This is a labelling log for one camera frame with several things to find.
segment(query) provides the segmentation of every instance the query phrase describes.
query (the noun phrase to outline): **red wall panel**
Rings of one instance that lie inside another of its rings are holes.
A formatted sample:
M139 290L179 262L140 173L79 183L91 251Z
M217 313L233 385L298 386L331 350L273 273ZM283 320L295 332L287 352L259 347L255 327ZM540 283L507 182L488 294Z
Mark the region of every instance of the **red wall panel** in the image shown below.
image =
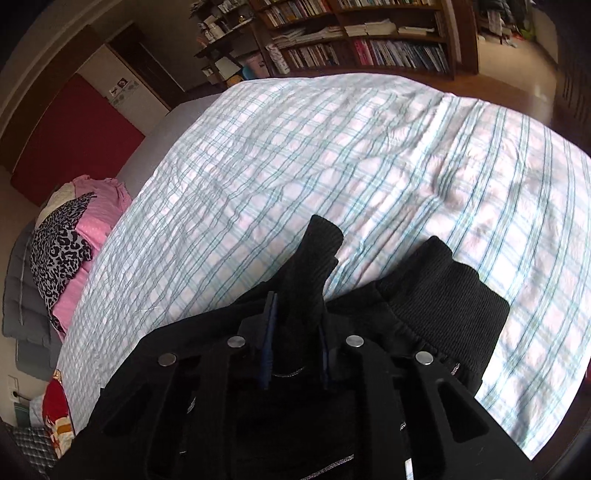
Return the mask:
M115 177L143 139L139 130L76 74L31 134L11 183L41 205L55 187L78 175Z

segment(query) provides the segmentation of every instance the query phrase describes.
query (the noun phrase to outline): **metal screw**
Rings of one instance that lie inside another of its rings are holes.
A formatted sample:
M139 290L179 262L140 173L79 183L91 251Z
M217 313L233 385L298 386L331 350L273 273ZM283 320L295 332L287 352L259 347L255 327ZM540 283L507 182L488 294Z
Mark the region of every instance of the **metal screw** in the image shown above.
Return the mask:
M246 340L244 339L244 337L241 337L240 335L235 335L228 339L228 347L230 348L240 348L244 345L246 345Z
M347 345L358 348L363 345L363 338L359 335L349 335L345 340Z
M429 352L418 352L415 356L417 362L423 365L431 365L433 363L433 355Z
M177 356L174 353L163 353L158 357L158 364L161 367L170 367L177 361Z

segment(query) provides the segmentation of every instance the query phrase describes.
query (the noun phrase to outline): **plaid bed sheet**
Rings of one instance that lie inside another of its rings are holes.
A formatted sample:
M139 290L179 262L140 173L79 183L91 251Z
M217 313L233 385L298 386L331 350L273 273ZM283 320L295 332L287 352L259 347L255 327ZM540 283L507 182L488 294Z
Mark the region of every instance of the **plaid bed sheet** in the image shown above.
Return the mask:
M345 234L327 298L431 235L511 305L477 399L533 457L591 357L590 158L539 122L395 76L244 82L174 144L97 257L58 367L74 427L156 327Z

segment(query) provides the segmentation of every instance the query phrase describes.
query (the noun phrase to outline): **leopard print fabric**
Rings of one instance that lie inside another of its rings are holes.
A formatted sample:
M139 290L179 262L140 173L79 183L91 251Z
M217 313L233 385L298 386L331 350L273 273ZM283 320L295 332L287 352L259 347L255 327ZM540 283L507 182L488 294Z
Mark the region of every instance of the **leopard print fabric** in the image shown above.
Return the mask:
M51 310L82 263L92 260L90 244L75 228L94 197L93 193L86 193L64 203L51 212L33 233L33 280L45 302L51 324L63 335L66 333Z

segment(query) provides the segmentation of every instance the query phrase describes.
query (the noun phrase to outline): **door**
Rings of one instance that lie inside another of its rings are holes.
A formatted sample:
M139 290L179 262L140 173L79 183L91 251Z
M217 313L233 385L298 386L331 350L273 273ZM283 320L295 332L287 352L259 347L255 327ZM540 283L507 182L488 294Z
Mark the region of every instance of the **door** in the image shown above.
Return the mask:
M135 24L109 42L110 48L169 109L185 102L186 94L142 45L143 33Z

